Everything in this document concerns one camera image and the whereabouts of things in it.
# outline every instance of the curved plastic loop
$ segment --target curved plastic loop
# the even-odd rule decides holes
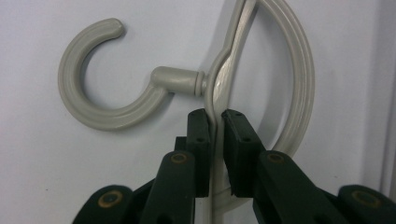
[[[122,35],[124,29],[117,19],[99,21],[81,31],[69,44],[59,66],[59,91],[64,105],[80,122],[103,131],[132,126],[150,115],[162,102],[166,88],[153,83],[132,104],[107,110],[91,103],[80,85],[83,61],[97,45]]]

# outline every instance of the white surface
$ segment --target white surface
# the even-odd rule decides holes
[[[317,75],[312,119],[295,160],[331,193],[355,183],[388,192],[396,2],[289,3],[307,34]],[[125,36],[91,54],[83,79],[90,99],[116,108],[137,98],[159,65],[208,71],[233,5],[0,2],[0,223],[71,223],[99,188],[137,189],[156,175],[175,137],[186,134],[187,114],[204,106],[199,98],[169,96],[151,119],[132,129],[104,133],[85,127],[67,112],[57,86],[59,61],[79,31],[111,17],[126,26]],[[259,10],[236,72],[231,108],[247,115],[269,148],[284,124],[290,86],[285,41]],[[388,175],[381,181],[383,166]],[[255,223],[250,206],[226,220]]]

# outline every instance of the curved hook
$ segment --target curved hook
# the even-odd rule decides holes
[[[117,19],[90,25],[73,39],[61,59],[58,85],[64,105],[76,119],[94,129],[113,131],[135,125],[154,112],[169,91],[196,95],[202,92],[203,73],[158,67],[151,73],[151,81],[143,94],[132,104],[108,110],[91,103],[80,85],[82,63],[92,49],[119,37],[123,31]]]

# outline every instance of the white background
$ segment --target white background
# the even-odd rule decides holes
[[[331,193],[348,184],[388,193],[396,2],[288,2],[316,68],[312,119],[294,159]],[[187,114],[204,106],[200,98],[170,94],[152,117],[128,130],[82,125],[64,107],[57,85],[59,62],[78,32],[107,18],[124,23],[126,34],[94,50],[82,77],[92,101],[117,108],[137,98],[157,66],[207,72],[233,6],[234,0],[0,0],[0,223],[71,223],[101,187],[137,189],[156,175],[175,137],[186,134]],[[260,9],[230,108],[245,113],[269,149],[288,113],[291,73],[284,37]],[[227,223],[256,223],[251,210],[244,205]]]

